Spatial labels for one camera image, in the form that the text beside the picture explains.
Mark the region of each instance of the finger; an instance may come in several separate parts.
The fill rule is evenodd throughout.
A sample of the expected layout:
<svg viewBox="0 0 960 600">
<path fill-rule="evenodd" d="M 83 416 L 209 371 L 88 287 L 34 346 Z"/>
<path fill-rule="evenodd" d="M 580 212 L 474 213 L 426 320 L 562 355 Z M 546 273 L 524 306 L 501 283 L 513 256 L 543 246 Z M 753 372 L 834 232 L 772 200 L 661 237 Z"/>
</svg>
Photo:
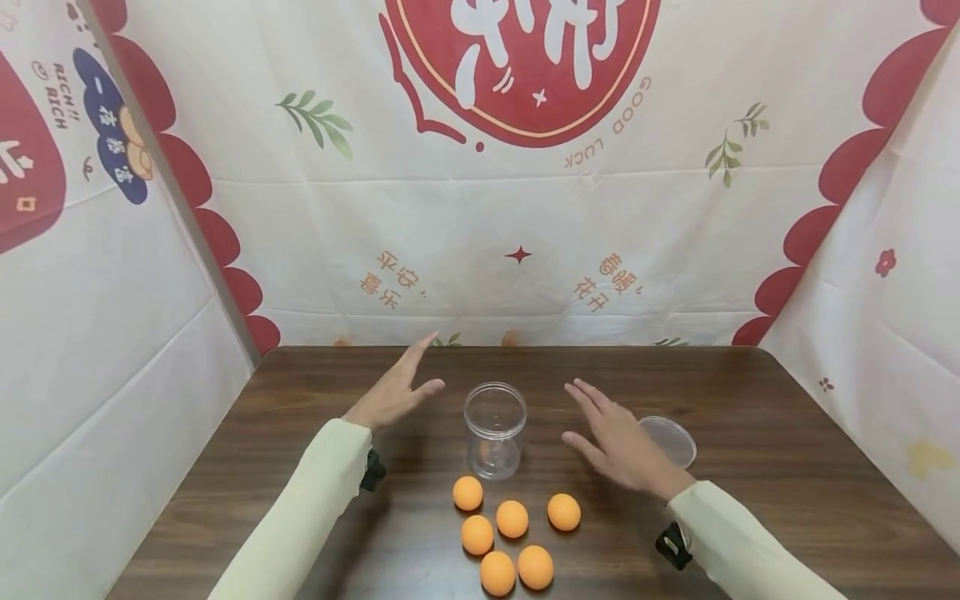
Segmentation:
<svg viewBox="0 0 960 600">
<path fill-rule="evenodd" d="M 565 383 L 564 389 L 577 401 L 577 404 L 580 405 L 580 410 L 584 413 L 584 417 L 587 418 L 587 422 L 590 423 L 590 426 L 593 426 L 593 423 L 600 417 L 600 411 L 597 410 L 596 405 L 580 388 L 572 383 Z"/>
<path fill-rule="evenodd" d="M 587 462 L 593 465 L 593 468 L 606 474 L 608 459 L 603 450 L 588 442 L 584 436 L 572 431 L 565 432 L 561 436 L 561 440 L 564 441 L 564 444 L 583 454 Z"/>
<path fill-rule="evenodd" d="M 442 379 L 431 379 L 427 381 L 416 390 L 410 393 L 410 398 L 413 400 L 413 405 L 417 406 L 427 398 L 435 396 L 442 392 L 446 384 Z"/>
<path fill-rule="evenodd" d="M 593 402 L 594 406 L 597 407 L 601 413 L 605 413 L 611 409 L 613 406 L 612 400 L 610 400 L 603 392 L 597 390 L 590 384 L 588 384 L 583 379 L 574 379 L 573 385 L 577 386 L 584 394 L 590 398 L 590 401 Z"/>
<path fill-rule="evenodd" d="M 433 341 L 437 339 L 438 335 L 439 333 L 434 331 L 419 342 L 410 346 L 407 351 L 403 352 L 403 356 L 400 356 L 400 360 L 396 361 L 396 365 L 398 367 L 404 367 L 415 372 L 417 370 L 417 365 L 420 364 L 420 360 L 423 358 L 423 353 L 426 352 L 427 348 L 430 348 L 430 345 L 433 344 Z"/>
</svg>

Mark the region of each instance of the red star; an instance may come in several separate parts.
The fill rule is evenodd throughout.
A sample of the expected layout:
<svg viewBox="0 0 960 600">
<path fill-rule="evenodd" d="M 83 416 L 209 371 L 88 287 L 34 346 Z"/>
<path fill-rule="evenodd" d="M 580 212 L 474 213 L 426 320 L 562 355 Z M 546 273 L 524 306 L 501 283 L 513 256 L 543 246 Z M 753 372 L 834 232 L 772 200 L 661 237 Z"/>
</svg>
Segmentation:
<svg viewBox="0 0 960 600">
<path fill-rule="evenodd" d="M 513 254 L 504 254 L 504 256 L 506 256 L 507 258 L 515 258 L 516 264 L 520 264 L 521 262 L 523 262 L 524 258 L 526 258 L 527 256 L 533 256 L 533 255 L 530 252 L 525 252 L 523 247 L 520 246 L 520 248 Z"/>
</svg>

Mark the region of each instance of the navy blue cloud shape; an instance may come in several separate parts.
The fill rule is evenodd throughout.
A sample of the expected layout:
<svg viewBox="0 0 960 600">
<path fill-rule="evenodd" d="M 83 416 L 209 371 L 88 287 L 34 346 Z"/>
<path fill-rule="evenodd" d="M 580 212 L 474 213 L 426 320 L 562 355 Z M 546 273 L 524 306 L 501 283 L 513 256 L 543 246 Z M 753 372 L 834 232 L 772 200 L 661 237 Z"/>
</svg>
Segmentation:
<svg viewBox="0 0 960 600">
<path fill-rule="evenodd" d="M 73 51 L 73 64 L 84 82 L 86 117 L 100 134 L 97 139 L 100 162 L 127 200 L 143 204 L 147 200 L 147 182 L 133 172 L 127 161 L 129 140 L 120 127 L 120 108 L 124 106 L 120 90 L 107 70 L 85 50 Z"/>
</svg>

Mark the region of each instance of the black strap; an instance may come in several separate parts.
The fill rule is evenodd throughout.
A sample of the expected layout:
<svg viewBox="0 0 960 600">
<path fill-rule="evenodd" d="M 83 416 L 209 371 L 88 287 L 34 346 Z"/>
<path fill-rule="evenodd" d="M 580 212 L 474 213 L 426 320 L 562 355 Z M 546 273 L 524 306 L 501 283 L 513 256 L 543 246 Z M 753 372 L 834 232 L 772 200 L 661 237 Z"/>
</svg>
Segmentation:
<svg viewBox="0 0 960 600">
<path fill-rule="evenodd" d="M 684 534 L 681 533 L 677 521 L 671 522 L 666 531 L 660 534 L 655 547 L 678 571 L 684 570 L 684 567 L 693 560 L 693 556 L 686 551 Z"/>
<path fill-rule="evenodd" d="M 380 464 L 380 455 L 372 449 L 367 453 L 367 471 L 363 474 L 360 489 L 373 492 L 387 476 L 387 468 Z"/>
</svg>

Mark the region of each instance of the clear plastic jar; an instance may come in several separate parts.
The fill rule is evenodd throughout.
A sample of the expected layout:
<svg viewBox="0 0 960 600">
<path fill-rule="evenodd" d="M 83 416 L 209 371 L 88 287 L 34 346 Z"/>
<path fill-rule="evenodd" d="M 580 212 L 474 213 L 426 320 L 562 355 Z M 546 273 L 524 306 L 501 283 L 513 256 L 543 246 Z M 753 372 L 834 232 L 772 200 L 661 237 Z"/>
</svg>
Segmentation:
<svg viewBox="0 0 960 600">
<path fill-rule="evenodd" d="M 485 479 L 506 479 L 520 466 L 520 433 L 527 404 L 513 386 L 491 381 L 473 389 L 464 403 L 470 430 L 467 464 Z"/>
</svg>

